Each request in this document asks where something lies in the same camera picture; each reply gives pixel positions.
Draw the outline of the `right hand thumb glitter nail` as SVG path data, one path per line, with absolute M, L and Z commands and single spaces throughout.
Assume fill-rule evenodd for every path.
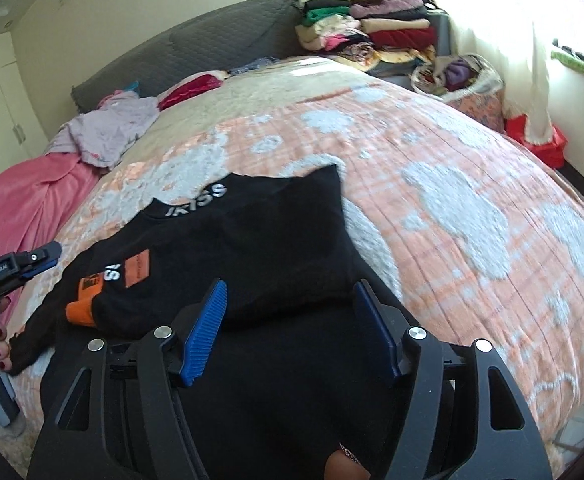
M 371 474 L 345 446 L 339 445 L 324 467 L 324 480 L 369 480 Z

